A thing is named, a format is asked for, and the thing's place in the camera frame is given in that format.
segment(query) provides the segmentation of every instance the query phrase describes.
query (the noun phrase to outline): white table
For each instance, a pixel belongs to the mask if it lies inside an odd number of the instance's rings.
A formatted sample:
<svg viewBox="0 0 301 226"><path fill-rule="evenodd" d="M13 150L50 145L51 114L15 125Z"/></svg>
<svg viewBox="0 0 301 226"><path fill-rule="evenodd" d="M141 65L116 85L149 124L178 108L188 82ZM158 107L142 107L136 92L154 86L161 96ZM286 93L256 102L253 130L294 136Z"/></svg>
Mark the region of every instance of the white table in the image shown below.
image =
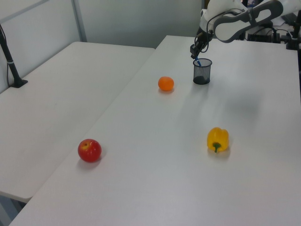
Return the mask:
<svg viewBox="0 0 301 226"><path fill-rule="evenodd" d="M213 40L211 82L199 86L192 42L163 40L85 135L102 159L83 162L75 147L11 226L301 225L297 53ZM215 126L230 133L219 154L206 146Z"/></svg>
<svg viewBox="0 0 301 226"><path fill-rule="evenodd" d="M75 42L3 92L0 195L29 201L153 51Z"/></svg>

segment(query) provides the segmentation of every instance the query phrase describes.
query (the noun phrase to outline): black mesh cup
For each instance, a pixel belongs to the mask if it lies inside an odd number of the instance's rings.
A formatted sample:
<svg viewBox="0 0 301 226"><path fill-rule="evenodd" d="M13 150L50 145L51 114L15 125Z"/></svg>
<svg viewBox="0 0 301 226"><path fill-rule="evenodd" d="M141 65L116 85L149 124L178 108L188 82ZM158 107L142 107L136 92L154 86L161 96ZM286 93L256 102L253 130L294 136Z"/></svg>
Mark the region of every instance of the black mesh cup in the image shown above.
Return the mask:
<svg viewBox="0 0 301 226"><path fill-rule="evenodd" d="M205 58L193 61L193 82L195 84L205 85L210 82L211 64L212 61Z"/></svg>

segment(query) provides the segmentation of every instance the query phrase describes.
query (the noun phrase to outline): yellow bell pepper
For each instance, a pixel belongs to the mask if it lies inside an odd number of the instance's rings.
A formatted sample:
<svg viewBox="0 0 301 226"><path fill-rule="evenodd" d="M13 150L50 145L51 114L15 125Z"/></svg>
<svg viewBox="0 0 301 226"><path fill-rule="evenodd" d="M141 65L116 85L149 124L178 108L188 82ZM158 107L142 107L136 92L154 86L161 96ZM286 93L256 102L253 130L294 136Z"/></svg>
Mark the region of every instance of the yellow bell pepper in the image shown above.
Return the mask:
<svg viewBox="0 0 301 226"><path fill-rule="evenodd" d="M228 148L229 145L229 134L225 129L215 127L208 133L207 146L209 149L222 152Z"/></svg>

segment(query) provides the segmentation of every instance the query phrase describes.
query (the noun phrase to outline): white robotic arm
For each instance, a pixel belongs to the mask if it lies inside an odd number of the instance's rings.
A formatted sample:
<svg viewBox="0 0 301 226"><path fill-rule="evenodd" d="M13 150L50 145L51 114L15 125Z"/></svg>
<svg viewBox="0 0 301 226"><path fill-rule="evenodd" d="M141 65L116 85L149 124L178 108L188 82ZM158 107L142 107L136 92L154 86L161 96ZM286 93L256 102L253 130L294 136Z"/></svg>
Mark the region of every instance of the white robotic arm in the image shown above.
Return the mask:
<svg viewBox="0 0 301 226"><path fill-rule="evenodd" d="M232 42L252 27L298 10L301 10L301 0L265 0L252 9L240 0L211 0L207 10L201 11L200 28L190 48L191 57L195 59L214 34L222 42Z"/></svg>

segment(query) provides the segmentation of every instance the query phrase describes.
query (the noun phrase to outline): apple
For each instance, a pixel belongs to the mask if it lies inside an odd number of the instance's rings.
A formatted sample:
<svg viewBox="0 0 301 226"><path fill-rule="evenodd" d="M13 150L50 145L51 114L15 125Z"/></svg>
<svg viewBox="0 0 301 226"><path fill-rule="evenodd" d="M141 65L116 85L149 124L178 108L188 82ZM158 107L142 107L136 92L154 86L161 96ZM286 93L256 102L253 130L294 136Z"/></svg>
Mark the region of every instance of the apple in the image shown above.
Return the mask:
<svg viewBox="0 0 301 226"><path fill-rule="evenodd" d="M79 144L78 152L82 160L94 162L99 159L102 147L96 140L85 139Z"/></svg>

